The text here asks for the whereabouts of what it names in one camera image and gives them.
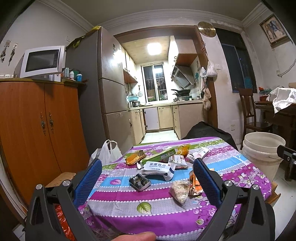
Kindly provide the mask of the operator hand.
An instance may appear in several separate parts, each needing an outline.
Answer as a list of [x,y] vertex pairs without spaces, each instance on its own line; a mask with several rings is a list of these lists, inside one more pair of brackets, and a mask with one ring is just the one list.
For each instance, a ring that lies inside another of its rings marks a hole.
[[120,235],[111,241],[156,241],[154,232],[142,232],[135,235]]

